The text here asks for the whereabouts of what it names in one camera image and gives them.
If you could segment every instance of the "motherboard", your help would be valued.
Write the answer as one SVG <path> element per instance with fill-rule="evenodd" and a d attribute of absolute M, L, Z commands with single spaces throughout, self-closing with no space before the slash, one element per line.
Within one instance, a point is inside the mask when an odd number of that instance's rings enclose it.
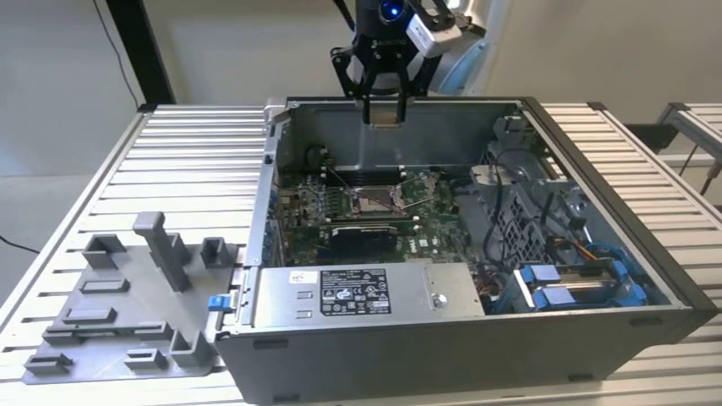
<path fill-rule="evenodd" d="M 325 175 L 285 179 L 294 185 L 281 190 L 278 214 L 286 266 L 474 262 L 444 171 L 404 171 L 386 177 L 393 184 L 361 186 L 343 173 Z"/>

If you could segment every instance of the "warning label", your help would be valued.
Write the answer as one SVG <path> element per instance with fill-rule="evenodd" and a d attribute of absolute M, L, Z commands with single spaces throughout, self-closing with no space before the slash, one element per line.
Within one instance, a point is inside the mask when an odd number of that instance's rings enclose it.
<path fill-rule="evenodd" d="M 321 312 L 323 315 L 389 315 L 386 269 L 322 271 Z"/>

